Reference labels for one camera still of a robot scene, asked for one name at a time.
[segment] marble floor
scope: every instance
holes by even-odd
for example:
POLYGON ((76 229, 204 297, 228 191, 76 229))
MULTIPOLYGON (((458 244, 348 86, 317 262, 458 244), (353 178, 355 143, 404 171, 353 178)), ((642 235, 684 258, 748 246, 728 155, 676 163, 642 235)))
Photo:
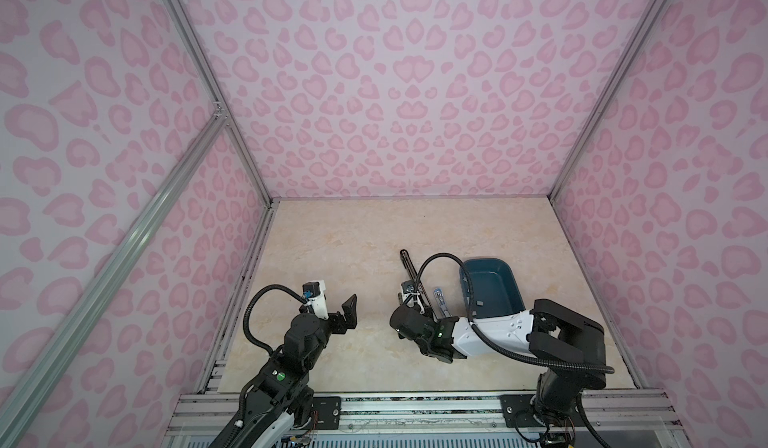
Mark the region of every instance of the marble floor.
MULTIPOLYGON (((357 293, 358 326, 333 335, 310 372, 310 386, 325 391, 523 390, 536 386, 542 368, 485 354, 445 364, 422 356, 415 343, 389 328, 400 283, 408 279, 399 259, 408 249, 419 267, 448 251, 462 259, 506 261, 527 308, 534 299, 557 301, 605 326, 600 310, 545 198, 317 200, 281 202, 247 299, 265 285, 300 291, 323 279, 330 311, 357 293)), ((443 288, 452 315, 464 315, 458 266, 439 259, 423 278, 429 294, 443 288)), ((276 347, 299 305, 272 291, 256 305, 250 326, 276 347)), ((238 325, 219 391, 232 393, 266 361, 238 325)), ((608 364, 616 374, 608 387, 632 388, 631 377, 606 330, 608 364)))

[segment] black metal bracket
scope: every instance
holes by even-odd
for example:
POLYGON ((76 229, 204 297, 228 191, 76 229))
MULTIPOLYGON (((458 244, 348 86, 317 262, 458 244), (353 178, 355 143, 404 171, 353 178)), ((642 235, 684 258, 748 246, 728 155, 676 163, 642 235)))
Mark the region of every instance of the black metal bracket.
POLYGON ((317 412, 315 430, 338 430, 341 417, 340 396, 315 396, 312 398, 312 411, 317 412))
MULTIPOLYGON (((544 426, 542 426, 542 424, 538 423, 533 418, 533 410, 531 407, 532 397, 533 397, 532 394, 501 395, 499 397, 499 400, 502 402, 502 415, 504 415, 504 424, 507 425, 507 428, 514 428, 515 423, 517 423, 518 428, 544 429, 544 426), (519 414, 519 416, 515 421, 514 415, 516 414, 519 414)), ((576 413, 576 410, 574 408, 571 408, 571 413, 569 415, 574 425, 576 426, 584 425, 584 423, 581 421, 581 417, 578 415, 578 413, 576 413)))

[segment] robotic arm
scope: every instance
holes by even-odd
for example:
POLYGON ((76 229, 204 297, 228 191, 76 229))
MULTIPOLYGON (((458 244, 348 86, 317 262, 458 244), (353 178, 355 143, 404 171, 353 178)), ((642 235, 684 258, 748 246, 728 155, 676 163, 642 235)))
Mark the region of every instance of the robotic arm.
MULTIPOLYGON (((455 255, 437 253, 429 257, 412 285, 418 286, 424 268, 436 258, 450 258, 466 274, 469 305, 474 306, 472 280, 464 263, 455 255)), ((605 375, 614 369, 605 365, 604 329, 594 320, 552 300, 539 299, 530 310, 492 319, 467 317, 437 319, 432 311, 420 311, 422 303, 408 303, 408 293, 389 319, 399 338, 415 341, 422 354, 445 363, 495 351, 523 363, 549 368, 539 376, 531 412, 540 424, 562 425, 577 409, 592 435, 602 444, 581 407, 581 391, 605 388, 605 375)))
POLYGON ((245 310, 246 338, 270 354, 259 374, 240 392, 237 412, 216 437, 210 448, 267 448, 274 446, 292 427, 310 424, 314 391, 307 386, 331 335, 343 335, 357 327, 357 295, 342 304, 344 314, 328 313, 325 282, 311 281, 303 286, 303 296, 282 285, 260 290, 245 310), (267 291, 280 290, 301 301, 299 314, 291 321, 284 343, 273 350, 257 340, 249 328, 250 313, 267 291))

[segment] cable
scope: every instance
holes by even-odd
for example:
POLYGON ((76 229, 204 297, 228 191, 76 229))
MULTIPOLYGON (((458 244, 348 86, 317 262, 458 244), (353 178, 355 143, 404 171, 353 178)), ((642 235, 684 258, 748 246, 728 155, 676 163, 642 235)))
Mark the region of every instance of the cable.
MULTIPOLYGON (((256 302, 264 296, 264 294, 267 291, 272 290, 280 290, 288 295, 292 296, 294 299, 298 300, 302 305, 307 303, 307 299, 302 297, 301 295, 297 294, 295 291, 289 289, 286 286, 283 285, 267 285, 266 287, 262 288, 256 294, 254 297, 248 302, 248 306, 245 308, 245 312, 243 313, 243 335, 245 335, 245 338, 253 343, 255 346, 264 348, 266 350, 266 353, 269 354, 270 359, 274 358, 276 355, 280 353, 280 350, 283 349, 283 345, 280 345, 277 347, 276 350, 273 350, 272 347, 270 347, 268 344, 264 343, 261 340, 258 340, 256 337, 254 337, 254 334, 250 332, 250 314, 254 310, 254 306, 256 306, 256 302)), ((256 383, 256 378, 258 378, 259 375, 254 376, 250 379, 248 383, 243 386, 243 389, 240 390, 240 396, 237 398, 237 411, 235 412, 235 424, 230 431, 229 436, 226 438, 226 442, 224 442, 224 448, 227 448, 232 442, 237 438, 237 435, 240 433, 240 430, 243 429, 243 422, 245 418, 245 408, 246 408, 246 402, 245 397, 248 394, 248 391, 250 391, 251 388, 254 387, 254 384, 256 383)))
POLYGON ((571 422, 571 428, 574 429, 574 434, 573 434, 573 437, 571 438, 571 445, 575 445, 576 444, 576 425, 574 424, 574 421, 571 420, 570 416, 568 417, 568 421, 571 422))
POLYGON ((616 370, 612 366, 604 366, 604 365, 593 365, 589 363, 571 363, 568 361, 560 361, 560 360, 543 360, 541 358, 536 357, 527 357, 523 354, 515 353, 514 351, 507 350, 504 347, 500 347, 497 344, 493 342, 490 338, 486 337, 485 334, 483 334, 482 331, 480 331, 480 328, 473 322, 474 316, 472 315, 472 307, 475 306, 475 288, 472 286, 472 279, 469 276, 469 270, 467 270, 466 266, 464 265, 464 262, 461 261, 459 257, 456 255, 452 255, 451 253, 435 253, 431 257, 429 257, 424 263, 422 263, 422 267, 418 270, 418 273, 416 274, 416 280, 413 281, 414 286, 418 286, 418 282, 422 279, 422 273, 424 272, 424 269, 426 266, 435 259, 440 258, 447 258, 455 261, 458 263, 458 266, 461 267, 462 271, 464 271, 464 276, 467 279, 467 289, 469 292, 469 309, 467 313, 467 319, 469 320, 469 324, 472 326, 472 331, 475 332, 475 334, 480 338, 483 343, 485 343, 488 347, 490 347, 492 350, 494 350, 496 353, 502 354, 507 358, 512 358, 513 360, 520 361, 522 363, 532 364, 536 366, 546 366, 547 368, 554 368, 558 370, 570 370, 570 371, 591 371, 593 373, 605 373, 605 374, 613 374, 616 370))
POLYGON ((254 337, 254 334, 250 332, 250 314, 254 310, 254 306, 256 305, 256 302, 267 292, 272 290, 280 290, 288 295, 292 296, 294 299, 298 300, 302 305, 307 303, 307 299, 296 293, 295 291, 289 289, 288 287, 285 287, 283 285, 267 285, 261 290, 259 290, 254 297, 248 302, 248 306, 245 307, 245 312, 243 313, 243 334, 245 335, 245 338, 253 343, 255 346, 264 348, 266 350, 266 353, 272 354, 274 353, 274 350, 272 347, 270 347, 268 344, 264 343, 261 340, 256 339, 254 337))
POLYGON ((520 437, 523 438, 525 441, 527 441, 529 443, 537 444, 542 438, 544 438, 549 433, 549 424, 547 424, 547 429, 546 429, 545 432, 543 432, 542 434, 538 434, 538 439, 537 440, 531 440, 530 438, 527 438, 525 435, 520 433, 520 428, 518 427, 518 416, 520 416, 521 413, 524 414, 524 413, 527 413, 527 412, 528 412, 528 409, 523 409, 523 410, 520 410, 520 411, 518 411, 517 413, 514 414, 514 431, 518 432, 520 437))
POLYGON ((587 427, 587 430, 589 433, 594 436, 594 438, 600 443, 600 445, 603 448, 610 448, 610 445, 608 442, 603 440, 603 437, 598 434, 598 432, 595 430, 594 426, 592 426, 591 423, 589 423, 589 420, 587 419, 587 414, 584 412, 584 405, 581 404, 581 394, 576 396, 576 410, 578 411, 578 415, 581 417, 581 421, 584 422, 584 426, 587 427))

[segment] aluminum frame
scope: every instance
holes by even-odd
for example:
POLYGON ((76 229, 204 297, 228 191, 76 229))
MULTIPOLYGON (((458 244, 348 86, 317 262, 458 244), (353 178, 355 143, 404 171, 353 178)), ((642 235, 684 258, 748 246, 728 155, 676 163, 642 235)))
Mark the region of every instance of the aluminum frame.
POLYGON ((670 2, 671 0, 650 0, 645 7, 638 24, 635 26, 629 38, 627 47, 624 49, 619 61, 616 63, 616 68, 611 72, 608 83, 605 84, 605 88, 600 93, 600 97, 590 112, 587 121, 584 123, 584 128, 576 139, 576 143, 574 143, 574 146, 565 158, 563 169, 552 185, 552 191, 549 193, 549 199, 552 201, 552 204, 555 204, 560 195, 562 195, 563 188, 571 178, 576 163, 581 159, 581 156, 587 148, 587 142, 590 140, 592 134, 597 131, 598 127, 600 127, 600 121, 603 119, 605 110, 614 98, 616 98, 616 93, 618 93, 622 83, 626 80, 634 61, 640 55, 640 51, 643 50, 650 34, 660 22, 661 17, 670 2))
POLYGON ((639 388, 650 388, 650 384, 648 383, 648 378, 645 377, 645 374, 638 366, 638 363, 635 361, 634 356, 632 356, 632 352, 627 346, 627 342, 624 340, 624 336, 621 334, 621 331, 616 325, 616 321, 614 320, 613 316, 610 314, 610 310, 608 309, 608 305, 605 303, 605 300, 603 299, 603 295, 600 293, 600 290, 598 290, 597 284, 590 277, 589 270, 587 269, 587 264, 584 262, 584 259, 581 257, 578 250, 576 250, 576 247, 574 246, 574 241, 571 239, 571 235, 568 233, 568 231, 565 228, 565 223, 563 223, 563 220, 560 218, 560 214, 556 209, 554 209, 554 206, 552 206, 552 211, 554 212, 555 218, 558 219, 558 223, 560 223, 560 228, 563 230, 563 233, 565 234, 565 239, 568 241, 568 246, 571 248, 571 253, 573 253, 574 257, 576 258, 578 267, 581 269, 581 274, 584 276, 584 279, 587 281, 587 286, 589 287, 589 290, 592 293, 592 298, 594 299, 595 303, 598 304, 598 309, 600 309, 600 314, 603 315, 605 324, 608 326, 608 330, 610 331, 610 336, 611 338, 614 339, 614 343, 616 344, 616 347, 619 350, 619 354, 624 359, 624 364, 627 365, 627 371, 629 371, 629 375, 632 376, 632 381, 634 381, 635 386, 639 388))
POLYGON ((195 393, 204 393, 206 391, 210 378, 215 375, 216 363, 225 359, 226 354, 229 352, 236 324, 240 319, 240 308, 242 308, 243 301, 250 290, 250 283, 256 273, 256 266, 261 259, 261 254, 264 251, 266 236, 272 226, 276 208, 277 202, 273 203, 270 208, 265 209, 262 213, 254 239, 248 248, 246 261, 240 271, 239 281, 230 293, 230 297, 226 302, 224 316, 219 323, 219 328, 216 330, 214 343, 206 354, 203 370, 200 372, 200 377, 195 384, 195 393))
MULTIPOLYGON (((338 430, 322 436, 360 434, 513 433, 504 424, 504 394, 530 395, 532 390, 323 393, 340 396, 338 430)), ((166 440, 180 436, 215 436, 237 408, 237 394, 182 395, 168 425, 166 440)), ((662 390, 586 390, 584 408, 601 430, 654 431, 665 439, 681 438, 680 417, 662 390)), ((522 429, 531 433, 544 428, 522 429)))
POLYGON ((24 373, 0 413, 0 448, 13 448, 53 392, 64 372, 128 278, 153 235, 165 221, 197 167, 218 139, 225 118, 215 113, 136 218, 120 246, 91 280, 33 365, 24 373))
POLYGON ((234 143, 237 155, 240 157, 240 160, 242 160, 243 165, 246 167, 246 172, 248 173, 251 183, 254 184, 256 190, 259 193, 262 204, 265 207, 270 206, 272 203, 272 197, 270 197, 269 191, 266 189, 266 185, 264 185, 264 180, 261 178, 261 174, 259 174, 256 161, 253 154, 248 149, 245 138, 243 137, 242 130, 240 127, 238 127, 237 122, 231 115, 232 110, 229 104, 226 102, 224 91, 221 89, 221 86, 216 79, 214 70, 208 61, 208 58, 206 57, 205 51, 203 50, 203 45, 197 38, 197 34, 195 33, 194 27, 190 22, 190 18, 184 2, 182 0, 161 1, 168 10, 168 15, 170 16, 171 21, 174 22, 174 26, 181 36, 181 41, 187 48, 187 52, 190 54, 192 63, 197 68, 197 72, 200 74, 200 81, 203 82, 210 100, 219 110, 222 110, 225 118, 230 119, 230 125, 227 127, 227 132, 229 133, 230 138, 234 143))

